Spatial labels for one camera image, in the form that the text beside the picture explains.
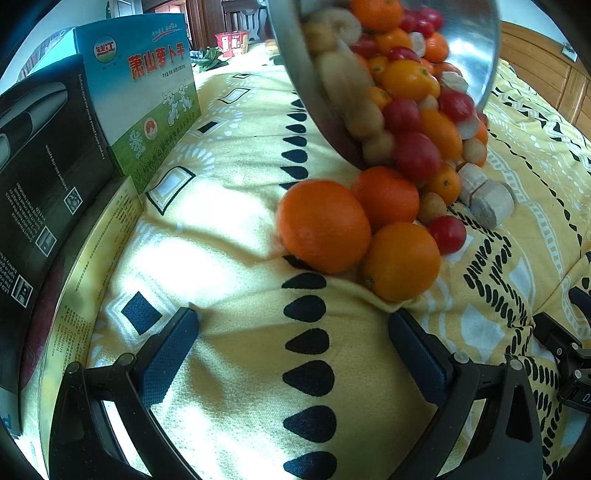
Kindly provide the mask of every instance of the red tomato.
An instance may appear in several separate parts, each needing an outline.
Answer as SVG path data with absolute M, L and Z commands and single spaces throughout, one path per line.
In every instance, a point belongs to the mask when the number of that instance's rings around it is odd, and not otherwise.
M 478 112 L 478 118 L 488 128 L 488 117 L 486 116 L 486 114 L 484 112 Z
M 421 59 L 418 58 L 418 55 L 407 47 L 394 47 L 388 53 L 388 60 L 389 61 L 396 61 L 396 60 L 414 60 L 420 62 Z
M 396 136 L 394 166 L 415 183 L 431 180 L 439 172 L 441 154 L 426 135 L 409 132 Z
M 474 100 L 467 93 L 444 88 L 439 95 L 439 108 L 454 123 L 468 120 L 474 113 Z
M 460 219 L 451 215 L 436 218 L 428 228 L 442 255 L 457 252 L 466 242 L 466 227 Z
M 419 11 L 418 16 L 431 22 L 431 25 L 433 25 L 433 28 L 435 28 L 435 30 L 441 29 L 441 27 L 445 23 L 443 15 L 433 8 L 423 7 Z
M 435 33 L 435 27 L 433 24 L 427 20 L 426 18 L 419 17 L 417 19 L 417 24 L 415 25 L 414 29 L 415 32 L 419 32 L 423 34 L 423 37 L 429 38 L 431 35 Z
M 357 43 L 351 45 L 351 50 L 369 60 L 378 54 L 378 44 L 373 35 L 361 35 Z
M 421 111 L 414 100 L 395 98 L 382 109 L 382 113 L 386 130 L 395 135 L 421 128 Z
M 399 28 L 402 28 L 406 33 L 410 33 L 414 30 L 414 27 L 417 25 L 417 16 L 414 12 L 410 10 L 404 11 L 404 16 L 402 17 L 402 23 L 400 24 Z

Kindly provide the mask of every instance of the cardboard box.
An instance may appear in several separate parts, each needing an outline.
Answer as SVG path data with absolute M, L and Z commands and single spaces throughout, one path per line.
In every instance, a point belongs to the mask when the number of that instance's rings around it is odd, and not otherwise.
M 100 125 L 143 192 L 201 116 L 183 14 L 112 18 L 72 29 L 35 66 L 80 53 Z
M 0 96 L 0 420 L 19 434 L 18 372 L 39 289 L 115 171 L 81 55 Z

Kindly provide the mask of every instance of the yellow blanket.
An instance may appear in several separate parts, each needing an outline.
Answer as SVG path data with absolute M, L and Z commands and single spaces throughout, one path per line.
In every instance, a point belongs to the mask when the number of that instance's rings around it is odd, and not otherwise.
M 320 135 L 282 67 L 245 68 L 196 77 L 206 113 L 148 186 L 88 364 L 137 352 L 179 307 L 194 305 L 203 312 L 200 337 L 152 410 L 200 476 L 382 480 L 434 412 L 388 339 L 388 314 L 400 305 L 347 278 L 306 273 L 274 230 L 292 182 L 349 186 L 358 171 Z M 506 353 L 522 360 L 549 475 L 586 416 L 557 402 L 556 366 L 532 336 L 532 316 L 546 311 L 591 339 L 567 296 L 574 285 L 588 289 L 591 276 L 591 151 L 505 63 L 485 111 L 485 170 L 511 185 L 519 205 L 489 231 L 454 204 L 466 245 L 405 307 L 452 352 L 488 364 Z M 134 310 L 153 325 L 134 326 Z M 446 469 L 461 459 L 482 406 L 475 403 Z M 118 434 L 130 463 L 145 469 Z

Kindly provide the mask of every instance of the blue gripper pad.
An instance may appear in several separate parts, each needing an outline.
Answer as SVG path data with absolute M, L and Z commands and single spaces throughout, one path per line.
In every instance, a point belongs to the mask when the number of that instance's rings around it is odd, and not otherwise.
M 140 379 L 142 401 L 147 410 L 164 400 L 178 369 L 199 335 L 198 313 L 191 309 L 180 309 L 170 322 L 176 320 L 177 316 L 180 319 L 149 361 Z
M 429 352 L 409 322 L 414 322 L 414 327 L 421 329 L 423 336 L 426 337 L 427 334 L 412 317 L 408 319 L 406 315 L 398 312 L 390 315 L 388 319 L 390 340 L 413 376 L 424 399 L 441 407 L 447 398 L 447 385 L 451 379 L 447 378 L 439 361 Z

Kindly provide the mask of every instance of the wooden cabinet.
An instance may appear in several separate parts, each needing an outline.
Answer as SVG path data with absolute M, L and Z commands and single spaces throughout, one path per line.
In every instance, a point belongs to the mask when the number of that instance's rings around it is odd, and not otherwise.
M 591 77 L 562 45 L 537 32 L 503 22 L 501 58 L 569 122 L 591 138 Z

